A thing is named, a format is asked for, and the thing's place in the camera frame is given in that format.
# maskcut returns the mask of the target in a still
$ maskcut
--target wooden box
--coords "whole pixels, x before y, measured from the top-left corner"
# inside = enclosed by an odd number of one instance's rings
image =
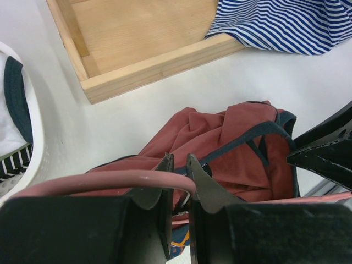
[[[244,48],[204,40],[218,0],[47,0],[82,88],[100,102]]]

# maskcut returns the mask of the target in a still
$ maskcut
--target clothing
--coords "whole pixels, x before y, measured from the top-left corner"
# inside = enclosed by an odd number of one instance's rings
[[[7,58],[4,71],[5,100],[12,121],[22,137],[26,142],[33,143],[31,118],[24,91],[22,67],[23,65],[11,56]]]
[[[4,72],[8,56],[0,53],[0,157],[27,144],[8,111],[4,92]]]
[[[32,156],[32,144],[0,158],[0,183],[20,173],[24,173]]]
[[[323,54],[352,37],[352,0],[219,0],[206,38],[220,33],[261,50]]]

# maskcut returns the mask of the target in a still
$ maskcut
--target white table surface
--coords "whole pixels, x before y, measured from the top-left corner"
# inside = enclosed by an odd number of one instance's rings
[[[46,141],[60,142],[45,169],[48,178],[138,153],[186,106],[214,113],[243,101],[270,100],[298,116],[298,136],[352,99],[352,41],[347,41],[322,56],[248,48],[90,105],[45,0],[0,0],[0,7],[0,41],[23,60]],[[302,170],[298,177],[302,194],[321,180]]]

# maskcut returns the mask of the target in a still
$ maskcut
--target black plastic part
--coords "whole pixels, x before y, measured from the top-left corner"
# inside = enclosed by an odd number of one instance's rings
[[[186,167],[187,176],[196,184],[196,192],[193,200],[200,201],[202,207],[207,212],[215,213],[225,205],[245,202],[226,191],[224,187],[211,178],[203,170],[201,164],[193,154],[188,154]]]
[[[156,171],[174,172],[173,154],[166,153],[157,166]],[[160,201],[159,221],[157,224],[165,257],[168,260],[171,258],[173,194],[173,189],[162,188],[133,188],[124,194],[124,196],[131,197],[137,205],[146,210],[153,208]]]
[[[342,205],[248,203],[211,214],[193,203],[192,264],[351,263],[352,212]]]
[[[160,203],[129,197],[26,197],[0,210],[0,263],[165,263]]]
[[[288,163],[352,190],[352,102],[295,143]]]

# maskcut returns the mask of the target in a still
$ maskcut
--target red cloth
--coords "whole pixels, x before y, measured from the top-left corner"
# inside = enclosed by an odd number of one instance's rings
[[[201,160],[207,154],[237,139],[250,128],[275,121],[274,107],[262,103],[241,103],[217,114],[185,108],[176,113],[138,156],[112,162],[92,172],[125,169],[154,169],[165,153],[174,154],[175,168],[186,165],[187,154]],[[248,202],[293,197],[293,176],[286,163],[288,142],[277,134],[265,136],[269,166],[264,167],[256,153],[242,144],[209,162],[213,178],[232,194]],[[256,145],[260,137],[255,138]],[[79,195],[121,195],[127,189],[101,190]],[[180,191],[175,191],[174,205]]]

